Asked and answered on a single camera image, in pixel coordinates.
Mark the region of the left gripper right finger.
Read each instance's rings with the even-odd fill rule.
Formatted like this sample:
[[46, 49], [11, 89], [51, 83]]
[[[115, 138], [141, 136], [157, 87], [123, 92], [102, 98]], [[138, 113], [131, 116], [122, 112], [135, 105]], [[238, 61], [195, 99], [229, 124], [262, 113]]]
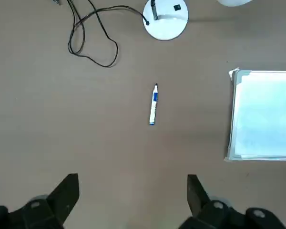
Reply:
[[283, 222], [264, 208], [244, 214], [220, 200], [211, 200], [197, 175], [187, 176], [187, 202], [192, 215], [181, 229], [285, 229]]

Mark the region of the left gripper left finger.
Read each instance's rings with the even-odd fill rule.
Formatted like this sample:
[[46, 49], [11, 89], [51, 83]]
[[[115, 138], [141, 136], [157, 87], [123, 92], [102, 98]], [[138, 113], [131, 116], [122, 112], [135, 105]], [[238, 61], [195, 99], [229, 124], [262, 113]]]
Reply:
[[0, 206], [0, 229], [62, 229], [79, 196], [79, 176], [70, 173], [50, 194], [36, 196], [16, 211]]

